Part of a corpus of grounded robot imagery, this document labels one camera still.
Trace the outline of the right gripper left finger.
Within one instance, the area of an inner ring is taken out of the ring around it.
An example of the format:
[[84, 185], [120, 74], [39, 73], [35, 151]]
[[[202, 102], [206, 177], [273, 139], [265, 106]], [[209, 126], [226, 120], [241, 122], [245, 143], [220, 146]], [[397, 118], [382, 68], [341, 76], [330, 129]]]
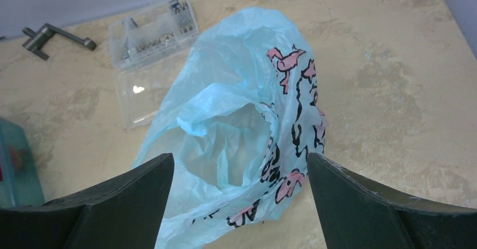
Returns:
[[164, 153], [40, 206], [1, 210], [2, 248], [154, 248], [173, 180]]

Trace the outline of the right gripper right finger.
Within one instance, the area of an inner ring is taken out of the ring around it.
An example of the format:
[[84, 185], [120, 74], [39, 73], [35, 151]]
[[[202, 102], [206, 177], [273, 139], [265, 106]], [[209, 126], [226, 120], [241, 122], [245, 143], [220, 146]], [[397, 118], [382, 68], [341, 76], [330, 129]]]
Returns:
[[476, 210], [427, 200], [311, 153], [308, 174], [328, 248], [475, 248]]

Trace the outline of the light blue plastic bag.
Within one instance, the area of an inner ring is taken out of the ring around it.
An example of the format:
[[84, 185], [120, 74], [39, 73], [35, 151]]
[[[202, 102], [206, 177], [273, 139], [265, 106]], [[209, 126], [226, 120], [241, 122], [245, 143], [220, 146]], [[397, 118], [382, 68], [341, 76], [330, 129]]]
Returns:
[[162, 153], [174, 174], [156, 248], [202, 248], [277, 220], [323, 154], [313, 51], [278, 10], [244, 8], [204, 31], [133, 163]]

